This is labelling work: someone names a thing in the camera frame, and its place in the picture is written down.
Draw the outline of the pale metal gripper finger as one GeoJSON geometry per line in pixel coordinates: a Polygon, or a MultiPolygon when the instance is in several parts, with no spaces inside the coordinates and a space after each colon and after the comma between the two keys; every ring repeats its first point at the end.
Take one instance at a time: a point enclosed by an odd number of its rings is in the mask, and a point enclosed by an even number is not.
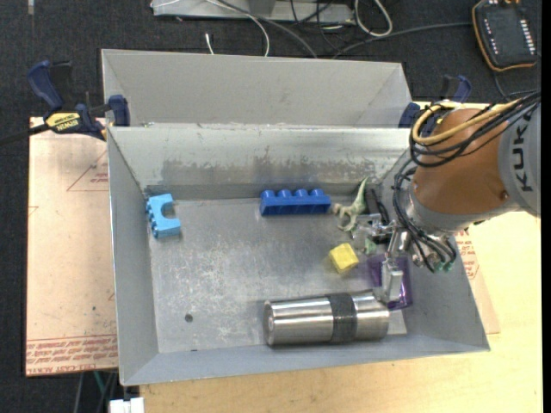
{"type": "Polygon", "coordinates": [[[399,264],[391,259],[386,259],[381,267],[381,295],[385,303],[400,299],[404,272],[399,264]]]}
{"type": "Polygon", "coordinates": [[[393,233],[393,226],[380,213],[361,214],[356,217],[351,234],[355,241],[370,239],[373,242],[388,242],[393,233]]]}

